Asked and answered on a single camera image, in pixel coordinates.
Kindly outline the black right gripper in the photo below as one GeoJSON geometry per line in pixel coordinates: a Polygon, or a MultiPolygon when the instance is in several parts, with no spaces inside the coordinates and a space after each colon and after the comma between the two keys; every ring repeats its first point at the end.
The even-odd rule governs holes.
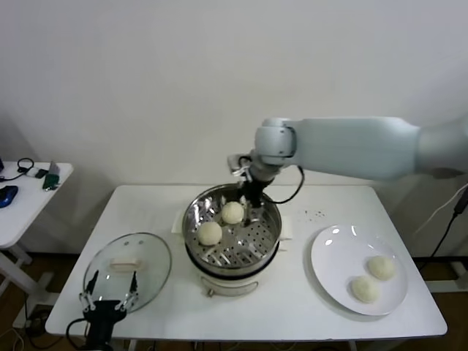
{"type": "Polygon", "coordinates": [[[238,188],[237,203],[245,208],[244,224],[250,225],[261,220],[261,206],[263,204],[263,190],[267,187],[265,181],[259,181],[255,178],[248,179],[246,175],[241,176],[238,188]]]}

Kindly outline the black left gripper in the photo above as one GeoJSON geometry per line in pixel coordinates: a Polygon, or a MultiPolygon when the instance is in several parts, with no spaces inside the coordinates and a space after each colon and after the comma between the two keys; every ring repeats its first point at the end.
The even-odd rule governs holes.
{"type": "Polygon", "coordinates": [[[131,309],[139,297],[137,271],[134,271],[129,292],[125,295],[124,300],[120,303],[117,300],[95,302],[93,292],[98,276],[99,271],[96,270],[92,278],[86,283],[84,291],[79,294],[83,316],[89,323],[86,337],[87,344],[109,344],[115,324],[127,316],[127,309],[131,309]]]}

